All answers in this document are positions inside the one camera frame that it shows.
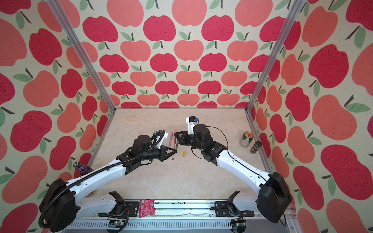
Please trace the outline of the pink pen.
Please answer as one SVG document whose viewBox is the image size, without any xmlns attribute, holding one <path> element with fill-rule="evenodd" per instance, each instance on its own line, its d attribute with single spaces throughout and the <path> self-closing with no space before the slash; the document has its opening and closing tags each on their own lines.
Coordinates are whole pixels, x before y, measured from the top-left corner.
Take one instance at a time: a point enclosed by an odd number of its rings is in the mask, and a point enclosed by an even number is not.
<svg viewBox="0 0 373 233">
<path fill-rule="evenodd" d="M 169 140 L 169 144 L 168 144 L 168 147 L 171 148 L 173 145 L 173 132 L 171 132 L 171 135 L 170 135 L 170 140 Z"/>
</svg>

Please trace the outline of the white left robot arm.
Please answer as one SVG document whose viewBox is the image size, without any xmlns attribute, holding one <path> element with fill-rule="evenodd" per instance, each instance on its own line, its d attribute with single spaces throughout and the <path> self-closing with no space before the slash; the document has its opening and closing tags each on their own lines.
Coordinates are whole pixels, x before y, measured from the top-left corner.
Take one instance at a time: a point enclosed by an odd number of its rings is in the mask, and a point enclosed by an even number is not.
<svg viewBox="0 0 373 233">
<path fill-rule="evenodd" d="M 123 225 L 126 226 L 129 217 L 136 216 L 136 213 L 130 212 L 118 192 L 111 191 L 98 199 L 88 195 L 139 168 L 143 160 L 147 160 L 149 164 L 154 160 L 163 162 L 176 152 L 176 149 L 161 144 L 142 143 L 129 147 L 111 163 L 98 170 L 66 182 L 62 179 L 54 181 L 39 206 L 39 226 L 56 233 L 67 228 L 76 218 L 91 215 L 124 219 Z"/>
</svg>

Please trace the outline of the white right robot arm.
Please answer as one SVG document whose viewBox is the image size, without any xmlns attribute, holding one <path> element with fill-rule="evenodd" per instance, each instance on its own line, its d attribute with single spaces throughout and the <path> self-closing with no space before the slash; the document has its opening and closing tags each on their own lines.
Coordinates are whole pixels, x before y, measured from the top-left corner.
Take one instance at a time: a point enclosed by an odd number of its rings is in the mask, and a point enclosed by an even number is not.
<svg viewBox="0 0 373 233">
<path fill-rule="evenodd" d="M 292 202 L 289 188 L 283 176 L 277 172 L 269 174 L 261 171 L 239 157 L 226 146 L 216 142 L 208 134 L 207 139 L 187 131 L 176 132 L 178 143 L 201 150 L 205 160 L 223 168 L 244 181 L 256 194 L 251 201 L 244 195 L 236 195 L 232 202 L 240 211 L 257 211 L 267 220 L 278 223 Z"/>
</svg>

